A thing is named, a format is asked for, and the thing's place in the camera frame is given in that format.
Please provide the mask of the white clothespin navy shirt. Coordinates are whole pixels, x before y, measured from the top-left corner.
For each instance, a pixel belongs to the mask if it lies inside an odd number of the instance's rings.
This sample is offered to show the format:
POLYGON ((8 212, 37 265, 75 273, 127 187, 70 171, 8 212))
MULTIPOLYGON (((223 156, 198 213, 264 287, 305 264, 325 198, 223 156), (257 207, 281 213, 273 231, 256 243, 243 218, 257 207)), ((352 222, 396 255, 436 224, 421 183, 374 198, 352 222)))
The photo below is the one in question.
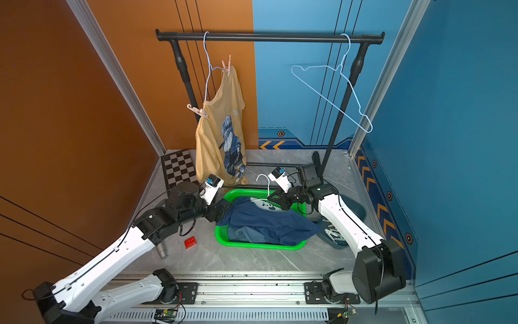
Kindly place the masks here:
POLYGON ((326 237, 329 240, 331 240, 334 244, 338 244, 339 242, 345 241, 341 234, 334 229, 324 229, 324 233, 326 237))

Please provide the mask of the light blue wire hanger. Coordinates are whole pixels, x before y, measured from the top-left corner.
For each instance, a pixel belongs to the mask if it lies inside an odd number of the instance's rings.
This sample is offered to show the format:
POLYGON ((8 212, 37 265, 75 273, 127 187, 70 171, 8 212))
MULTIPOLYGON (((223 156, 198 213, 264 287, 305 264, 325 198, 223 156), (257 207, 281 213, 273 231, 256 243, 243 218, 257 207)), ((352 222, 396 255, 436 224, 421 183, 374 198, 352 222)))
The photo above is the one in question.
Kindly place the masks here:
POLYGON ((341 58, 341 61, 340 61, 340 64, 337 63, 337 65, 335 67, 328 66, 328 65, 308 66, 308 67, 294 65, 294 66, 291 66, 291 73, 299 81, 301 81, 304 85, 306 85, 309 89, 311 89, 313 92, 315 92, 321 99, 324 99, 327 104, 329 104, 331 107, 335 108, 336 110, 339 110, 340 111, 339 114, 338 114, 339 117, 346 117, 346 118, 348 118, 356 126, 358 126, 360 128, 360 130, 363 130, 367 134, 369 134, 369 133, 371 133, 373 131, 373 128, 374 128, 373 125, 372 125, 372 120, 362 110, 362 105, 360 103, 360 100, 359 100, 356 92, 355 92, 354 86, 352 85, 352 77, 351 76, 350 77, 346 77, 346 75, 343 72, 343 69, 346 66, 346 64, 345 64, 346 63, 346 59, 347 59, 347 57, 349 55, 349 52, 351 50, 351 47, 352 47, 352 40, 351 40, 351 37, 347 33, 340 34, 340 37, 341 38, 346 38, 347 41, 348 41, 347 51, 343 54, 343 56, 341 58), (301 77, 299 77, 295 73, 295 69, 300 69, 303 72, 307 72, 310 69, 313 69, 313 70, 314 69, 323 69, 323 70, 325 70, 325 74, 327 73, 328 70, 332 71, 333 75, 332 75, 332 77, 330 79, 330 82, 329 82, 330 88, 329 88, 328 95, 324 96, 322 94, 323 90, 318 91, 318 90, 314 89, 311 85, 309 85, 305 80, 303 80, 301 77), (340 89, 340 83, 341 83, 342 80, 346 80, 347 81, 347 86, 352 90, 352 96, 356 100, 356 104, 357 104, 357 108, 358 108, 358 113, 360 114, 361 117, 365 117, 366 118, 367 123, 368 123, 367 126, 365 126, 365 127, 361 126, 359 122, 357 122, 355 119, 350 117, 347 113, 342 112, 342 110, 335 104, 336 96, 337 96, 338 90, 340 89))

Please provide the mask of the pink clothespin front tan shirt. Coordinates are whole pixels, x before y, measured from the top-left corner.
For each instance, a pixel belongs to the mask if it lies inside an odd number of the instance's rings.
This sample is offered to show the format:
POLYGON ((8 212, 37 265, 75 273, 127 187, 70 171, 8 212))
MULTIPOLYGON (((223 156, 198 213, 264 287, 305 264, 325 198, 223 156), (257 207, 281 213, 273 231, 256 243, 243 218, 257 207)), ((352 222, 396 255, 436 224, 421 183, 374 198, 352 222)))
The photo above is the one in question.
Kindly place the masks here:
POLYGON ((200 116, 200 117, 203 117, 203 118, 208 118, 209 117, 204 109, 200 109, 200 108, 194 107, 191 104, 187 104, 187 108, 191 112, 195 113, 197 116, 200 116))

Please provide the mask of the white wire hanger tan shirt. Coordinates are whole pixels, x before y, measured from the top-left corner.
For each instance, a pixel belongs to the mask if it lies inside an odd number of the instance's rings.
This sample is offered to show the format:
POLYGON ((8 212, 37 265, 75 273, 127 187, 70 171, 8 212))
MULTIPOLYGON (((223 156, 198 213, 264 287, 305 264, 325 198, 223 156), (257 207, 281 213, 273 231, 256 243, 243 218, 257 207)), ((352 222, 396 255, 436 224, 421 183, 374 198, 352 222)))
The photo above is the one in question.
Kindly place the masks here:
POLYGON ((202 46, 203 46, 203 50, 204 50, 205 55, 206 55, 207 68, 208 68, 207 77, 206 77, 206 81, 205 81, 204 101, 206 101, 208 99, 208 97, 209 97, 209 82, 211 81, 211 78, 212 78, 212 72, 214 70, 222 70, 222 67, 213 67, 213 65, 211 63, 209 51, 208 51, 207 46, 206 46, 207 36, 209 34, 210 34, 209 31, 205 31, 204 34, 203 34, 203 38, 202 38, 202 46))

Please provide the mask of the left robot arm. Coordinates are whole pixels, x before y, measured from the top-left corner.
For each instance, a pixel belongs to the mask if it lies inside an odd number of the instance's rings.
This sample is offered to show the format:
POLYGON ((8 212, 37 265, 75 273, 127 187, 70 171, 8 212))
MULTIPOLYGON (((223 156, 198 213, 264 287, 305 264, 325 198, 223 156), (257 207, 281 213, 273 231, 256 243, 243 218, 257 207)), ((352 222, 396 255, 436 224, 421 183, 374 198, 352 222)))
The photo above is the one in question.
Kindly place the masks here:
POLYGON ((104 287, 133 261, 176 234, 181 225, 201 217, 219 222, 231 207, 216 196, 223 180, 210 175, 202 185, 182 182, 164 205, 133 220, 112 245, 71 275, 35 288, 34 299, 46 323, 101 323, 110 316, 146 302, 180 302, 176 279, 158 269, 134 283, 113 290, 104 287))

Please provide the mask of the tan yellow t-shirt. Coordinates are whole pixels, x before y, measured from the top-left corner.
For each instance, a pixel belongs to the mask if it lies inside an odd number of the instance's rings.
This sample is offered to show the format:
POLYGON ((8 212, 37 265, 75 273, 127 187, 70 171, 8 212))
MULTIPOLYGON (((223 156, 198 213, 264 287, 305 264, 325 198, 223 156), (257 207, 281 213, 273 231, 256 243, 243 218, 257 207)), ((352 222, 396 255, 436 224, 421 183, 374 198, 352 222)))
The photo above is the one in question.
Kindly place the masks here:
POLYGON ((211 101, 205 101, 196 129, 196 177, 205 182, 215 175, 228 186, 247 184, 246 146, 242 128, 245 103, 236 69, 222 73, 221 85, 211 101))

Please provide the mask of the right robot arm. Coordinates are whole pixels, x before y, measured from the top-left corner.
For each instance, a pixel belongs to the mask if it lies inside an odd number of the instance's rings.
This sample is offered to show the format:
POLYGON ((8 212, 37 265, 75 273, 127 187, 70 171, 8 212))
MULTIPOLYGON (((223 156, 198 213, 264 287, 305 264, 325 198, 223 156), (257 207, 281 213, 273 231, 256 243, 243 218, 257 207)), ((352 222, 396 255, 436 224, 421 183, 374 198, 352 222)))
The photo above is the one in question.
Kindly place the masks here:
POLYGON ((313 164, 297 169, 300 184, 294 186, 282 167, 268 179, 279 189, 268 200, 283 210, 295 203, 305 203, 330 221, 351 248, 356 260, 352 271, 338 269, 326 274, 322 289, 329 302, 341 302, 350 294, 368 304, 406 286, 404 252, 394 240, 385 240, 370 229, 346 204, 335 186, 318 175, 313 164))

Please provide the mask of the navy printed t-shirt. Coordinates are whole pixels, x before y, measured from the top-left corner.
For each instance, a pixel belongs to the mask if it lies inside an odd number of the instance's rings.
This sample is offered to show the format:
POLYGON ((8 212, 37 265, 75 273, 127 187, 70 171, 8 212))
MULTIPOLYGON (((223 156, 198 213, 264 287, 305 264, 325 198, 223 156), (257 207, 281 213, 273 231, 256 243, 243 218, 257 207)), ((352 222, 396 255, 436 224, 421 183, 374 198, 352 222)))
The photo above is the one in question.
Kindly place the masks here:
POLYGON ((294 247, 319 232, 319 225, 289 209, 284 211, 263 199, 237 197, 217 223, 232 243, 294 247))

